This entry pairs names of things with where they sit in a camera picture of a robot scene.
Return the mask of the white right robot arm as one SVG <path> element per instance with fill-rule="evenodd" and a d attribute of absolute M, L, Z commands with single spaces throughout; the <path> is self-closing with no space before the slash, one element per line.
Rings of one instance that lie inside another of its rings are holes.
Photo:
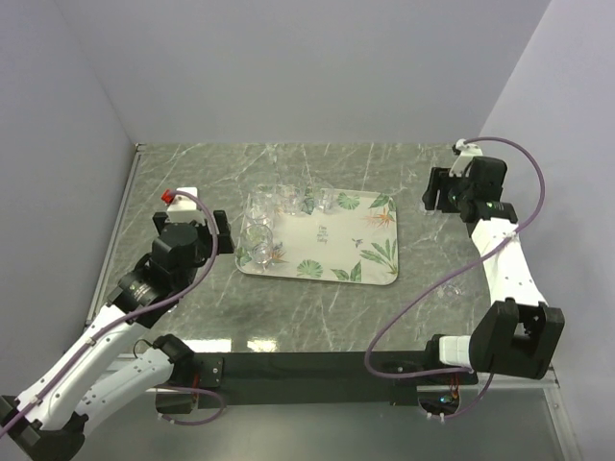
<path fill-rule="evenodd" d="M 494 375 L 540 379 L 548 371 L 565 325 L 530 274 L 518 238 L 514 207 L 501 200 L 507 165 L 461 154 L 450 168 L 434 167 L 423 195 L 428 210 L 455 213 L 484 261 L 491 305 L 474 331 L 439 335 L 423 360 L 424 375 L 444 383 L 457 367 Z"/>

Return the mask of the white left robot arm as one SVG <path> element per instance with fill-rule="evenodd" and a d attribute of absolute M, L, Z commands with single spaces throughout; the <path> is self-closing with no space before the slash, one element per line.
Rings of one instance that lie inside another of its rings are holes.
<path fill-rule="evenodd" d="M 86 436 L 146 390 L 156 387 L 221 397 L 200 386 L 193 350 L 172 334 L 108 377 L 122 349 L 142 338 L 181 296 L 209 272 L 213 259 L 234 250 L 224 211 L 205 222 L 153 217 L 159 233 L 150 253 L 124 275 L 76 343 L 43 377 L 18 396 L 1 399 L 1 433 L 33 460 L 70 460 Z"/>

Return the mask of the clear glass under left arm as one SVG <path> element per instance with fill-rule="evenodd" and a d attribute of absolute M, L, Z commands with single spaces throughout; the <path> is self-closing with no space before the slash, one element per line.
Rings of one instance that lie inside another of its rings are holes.
<path fill-rule="evenodd" d="M 172 305 L 170 305 L 167 309 L 167 313 L 173 312 L 178 307 L 179 304 L 180 302 L 173 303 Z"/>

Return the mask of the clear faceted glass bottom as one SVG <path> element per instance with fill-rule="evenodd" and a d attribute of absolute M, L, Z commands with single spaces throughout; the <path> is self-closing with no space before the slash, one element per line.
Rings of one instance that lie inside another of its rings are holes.
<path fill-rule="evenodd" d="M 273 233 L 265 225 L 254 224 L 248 226 L 240 236 L 242 248 L 251 261 L 265 267 L 272 260 Z"/>

